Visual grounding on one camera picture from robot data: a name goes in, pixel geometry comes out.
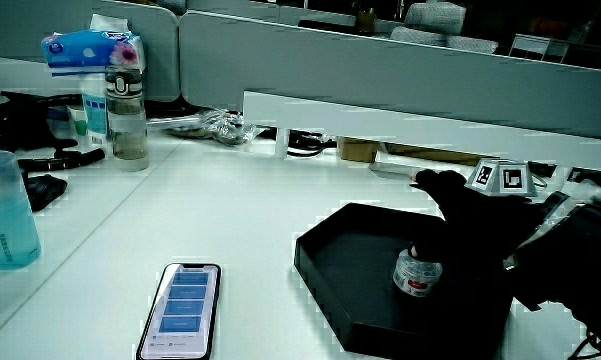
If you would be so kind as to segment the person's right hand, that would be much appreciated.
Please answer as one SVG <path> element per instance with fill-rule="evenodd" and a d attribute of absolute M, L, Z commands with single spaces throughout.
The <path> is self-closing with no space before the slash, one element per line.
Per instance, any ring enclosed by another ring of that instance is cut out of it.
<path fill-rule="evenodd" d="M 443 215 L 430 235 L 409 245 L 420 261 L 500 267 L 546 216 L 543 205 L 525 197 L 490 197 L 469 189 L 456 171 L 425 169 L 412 179 Z"/>

